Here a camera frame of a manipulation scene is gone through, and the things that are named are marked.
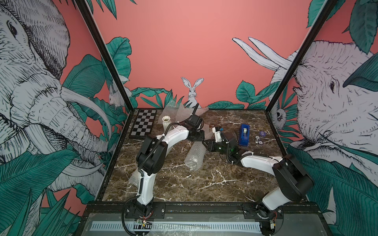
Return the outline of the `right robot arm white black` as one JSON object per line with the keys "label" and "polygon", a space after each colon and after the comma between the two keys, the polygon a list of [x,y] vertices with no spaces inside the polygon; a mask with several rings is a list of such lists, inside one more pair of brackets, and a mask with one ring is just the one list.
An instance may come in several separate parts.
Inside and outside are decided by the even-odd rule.
{"label": "right robot arm white black", "polygon": [[204,140],[202,144],[209,152],[224,154],[231,165],[260,170],[276,178],[278,187],[268,192],[255,206],[254,211],[262,219],[269,219],[286,203],[300,202],[314,186],[310,174],[291,154],[284,157],[259,156],[240,148],[231,133],[221,131],[216,132],[215,139]]}

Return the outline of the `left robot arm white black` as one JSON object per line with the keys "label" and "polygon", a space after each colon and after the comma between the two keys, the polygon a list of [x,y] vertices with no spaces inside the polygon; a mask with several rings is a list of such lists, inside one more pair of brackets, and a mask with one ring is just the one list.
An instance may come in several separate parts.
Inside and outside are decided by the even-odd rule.
{"label": "left robot arm white black", "polygon": [[183,140],[199,142],[204,140],[203,119],[196,114],[196,104],[191,115],[178,123],[170,123],[164,133],[158,136],[148,135],[137,155],[137,170],[140,173],[136,202],[146,207],[153,202],[153,188],[158,173],[168,154],[168,149]]}

